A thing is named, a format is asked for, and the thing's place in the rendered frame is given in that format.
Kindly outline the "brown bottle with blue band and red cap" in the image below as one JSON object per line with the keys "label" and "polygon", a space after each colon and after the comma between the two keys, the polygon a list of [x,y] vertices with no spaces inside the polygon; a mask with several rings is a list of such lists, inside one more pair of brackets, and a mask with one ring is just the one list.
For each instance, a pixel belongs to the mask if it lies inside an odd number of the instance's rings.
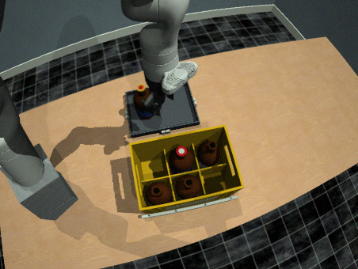
{"label": "brown bottle with blue band and red cap", "polygon": [[169,154],[169,166],[173,174],[189,172],[192,170],[193,154],[184,146],[174,148]]}

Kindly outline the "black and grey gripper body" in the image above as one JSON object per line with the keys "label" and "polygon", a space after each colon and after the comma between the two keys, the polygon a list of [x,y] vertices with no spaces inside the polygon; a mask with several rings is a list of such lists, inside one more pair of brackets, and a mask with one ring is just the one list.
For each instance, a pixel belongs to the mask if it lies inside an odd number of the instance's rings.
{"label": "black and grey gripper body", "polygon": [[145,81],[150,88],[149,95],[154,93],[154,98],[161,98],[162,97],[162,83],[161,82],[154,82],[149,80],[145,75]]}

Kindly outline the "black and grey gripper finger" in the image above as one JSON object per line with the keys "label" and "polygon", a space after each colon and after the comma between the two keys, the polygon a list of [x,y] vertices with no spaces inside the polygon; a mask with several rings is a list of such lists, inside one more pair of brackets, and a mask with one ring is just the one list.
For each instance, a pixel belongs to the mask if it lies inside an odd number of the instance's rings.
{"label": "black and grey gripper finger", "polygon": [[[141,104],[145,110],[152,115],[162,116],[162,104],[165,102],[166,94],[162,92],[161,99],[154,98],[154,93],[151,92],[150,96],[146,100],[142,100]],[[154,102],[153,102],[154,100]],[[158,105],[156,105],[156,103]]]}
{"label": "black and grey gripper finger", "polygon": [[167,95],[167,97],[168,97],[169,99],[171,99],[171,100],[174,100],[174,98],[175,98],[175,92],[172,93],[172,94],[170,94],[170,95]]}

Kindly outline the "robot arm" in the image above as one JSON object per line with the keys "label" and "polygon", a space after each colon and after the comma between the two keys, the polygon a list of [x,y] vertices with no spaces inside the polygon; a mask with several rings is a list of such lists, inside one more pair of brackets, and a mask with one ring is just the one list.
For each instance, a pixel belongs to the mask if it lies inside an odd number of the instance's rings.
{"label": "robot arm", "polygon": [[[172,94],[197,72],[195,62],[179,63],[177,39],[189,0],[120,0],[125,17],[154,22],[139,33],[143,72]],[[156,22],[156,23],[155,23]],[[165,23],[165,24],[164,24]],[[44,163],[25,133],[10,92],[0,76],[0,170],[15,184],[31,187],[44,176]]]}

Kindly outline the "yellow divided crate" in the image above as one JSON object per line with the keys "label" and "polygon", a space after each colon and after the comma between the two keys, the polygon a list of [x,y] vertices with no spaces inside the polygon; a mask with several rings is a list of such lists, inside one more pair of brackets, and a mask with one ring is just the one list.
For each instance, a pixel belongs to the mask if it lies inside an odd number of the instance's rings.
{"label": "yellow divided crate", "polygon": [[[207,141],[215,141],[219,145],[222,154],[216,166],[200,169],[196,153],[199,146]],[[190,149],[194,160],[190,172],[174,175],[169,167],[169,154],[178,146]],[[227,196],[230,197],[230,195],[244,188],[226,124],[131,142],[129,143],[129,149],[139,210],[142,212],[153,214],[179,209],[175,207],[207,203]],[[199,180],[200,193],[195,198],[179,200],[175,193],[175,184],[181,176],[188,174],[195,176]],[[171,192],[173,192],[172,203],[152,206],[147,201],[147,188],[154,182],[163,182],[169,186]]]}

